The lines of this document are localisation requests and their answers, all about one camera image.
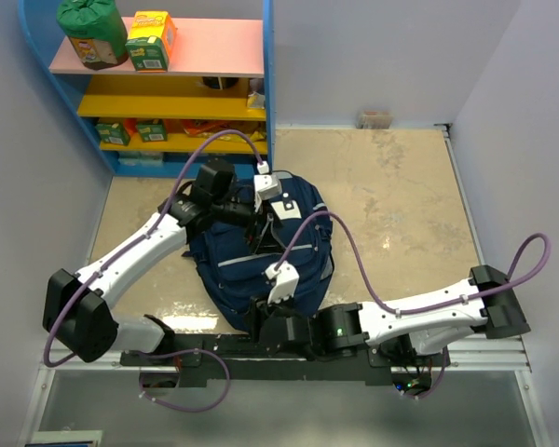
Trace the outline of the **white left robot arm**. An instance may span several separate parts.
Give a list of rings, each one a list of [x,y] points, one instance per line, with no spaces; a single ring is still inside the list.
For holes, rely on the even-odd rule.
[[[44,352],[53,342],[65,345],[85,362],[110,350],[144,356],[154,365],[168,363],[176,347],[176,334],[162,320],[145,315],[117,320],[112,309],[139,278],[168,255],[184,248],[215,223],[252,232],[268,217],[269,199],[280,195],[281,185],[267,163],[252,178],[253,200],[238,200],[235,168],[214,159],[199,168],[192,182],[178,182],[171,195],[131,237],[98,261],[75,273],[64,269],[48,281],[43,327],[48,332]]]

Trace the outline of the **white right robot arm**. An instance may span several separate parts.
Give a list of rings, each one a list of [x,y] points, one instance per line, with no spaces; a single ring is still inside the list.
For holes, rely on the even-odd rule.
[[[290,300],[253,298],[245,320],[271,356],[332,361],[370,349],[399,366],[416,366],[475,333],[502,339],[530,330],[509,276],[490,265],[475,266],[468,278],[437,291],[386,305],[332,305],[311,317]]]

